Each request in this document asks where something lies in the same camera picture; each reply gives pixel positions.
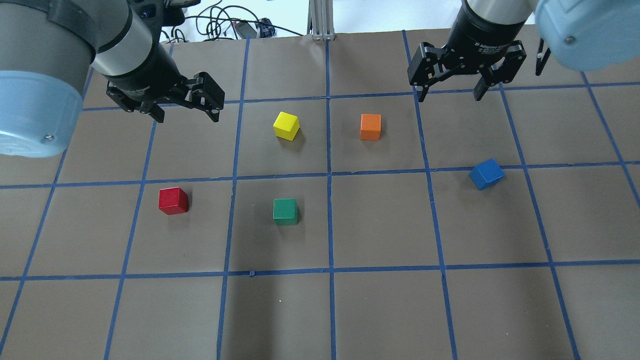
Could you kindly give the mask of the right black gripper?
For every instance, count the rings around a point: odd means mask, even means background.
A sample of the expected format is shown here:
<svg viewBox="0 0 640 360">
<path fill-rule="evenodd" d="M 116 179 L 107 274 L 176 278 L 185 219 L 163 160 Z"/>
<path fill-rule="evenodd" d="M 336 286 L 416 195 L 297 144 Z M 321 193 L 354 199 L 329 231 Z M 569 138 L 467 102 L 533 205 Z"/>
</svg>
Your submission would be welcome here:
<svg viewBox="0 0 640 360">
<path fill-rule="evenodd" d="M 480 73 L 473 89 L 475 101 L 481 101 L 493 86 L 512 82 L 527 57 L 522 42 L 516 40 L 523 25 L 524 21 L 490 22 L 472 9 L 460 9 L 445 48 L 421 42 L 409 62 L 407 79 L 418 102 L 424 102 L 430 88 L 447 80 L 450 73 L 453 76 Z M 492 66 L 500 60 L 502 64 L 493 70 Z"/>
</svg>

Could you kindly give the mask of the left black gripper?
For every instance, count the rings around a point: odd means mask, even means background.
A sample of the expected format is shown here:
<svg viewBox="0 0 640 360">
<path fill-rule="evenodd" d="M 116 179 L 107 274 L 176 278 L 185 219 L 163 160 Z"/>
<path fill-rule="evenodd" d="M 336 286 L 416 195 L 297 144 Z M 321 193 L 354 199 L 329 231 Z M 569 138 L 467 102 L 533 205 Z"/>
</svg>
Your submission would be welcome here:
<svg viewBox="0 0 640 360">
<path fill-rule="evenodd" d="M 149 55 L 134 70 L 121 75 L 107 75 L 106 95 L 125 112 L 149 115 L 156 123 L 165 120 L 165 111 L 158 104 L 178 104 L 186 109 L 202 111 L 213 123 L 220 121 L 226 92 L 206 71 L 192 78 L 183 76 L 169 53 L 154 43 Z"/>
</svg>

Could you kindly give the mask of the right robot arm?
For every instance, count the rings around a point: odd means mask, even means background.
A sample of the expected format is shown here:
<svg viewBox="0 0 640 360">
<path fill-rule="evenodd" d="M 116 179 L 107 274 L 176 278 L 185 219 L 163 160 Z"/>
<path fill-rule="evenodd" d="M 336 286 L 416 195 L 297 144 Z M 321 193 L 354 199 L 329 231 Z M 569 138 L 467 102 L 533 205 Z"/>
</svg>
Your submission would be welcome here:
<svg viewBox="0 0 640 360">
<path fill-rule="evenodd" d="M 517 37 L 530 16 L 540 36 L 535 75 L 551 56 L 573 71 L 598 71 L 639 55 L 639 14 L 637 0 L 464 0 L 445 45 L 419 44 L 407 80 L 423 102 L 435 84 L 479 75 L 472 93 L 482 100 L 526 61 Z"/>
</svg>

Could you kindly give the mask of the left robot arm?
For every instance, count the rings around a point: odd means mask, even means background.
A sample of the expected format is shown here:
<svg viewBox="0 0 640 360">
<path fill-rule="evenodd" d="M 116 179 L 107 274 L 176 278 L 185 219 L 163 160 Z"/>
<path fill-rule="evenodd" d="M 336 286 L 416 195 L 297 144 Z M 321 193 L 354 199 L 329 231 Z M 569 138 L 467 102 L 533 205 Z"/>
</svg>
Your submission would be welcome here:
<svg viewBox="0 0 640 360">
<path fill-rule="evenodd" d="M 205 71 L 183 76 L 160 45 L 196 0 L 3 0 L 0 5 L 0 152 L 48 158 L 71 142 L 90 69 L 125 112 L 162 123 L 162 104 L 214 122 L 226 94 Z"/>
</svg>

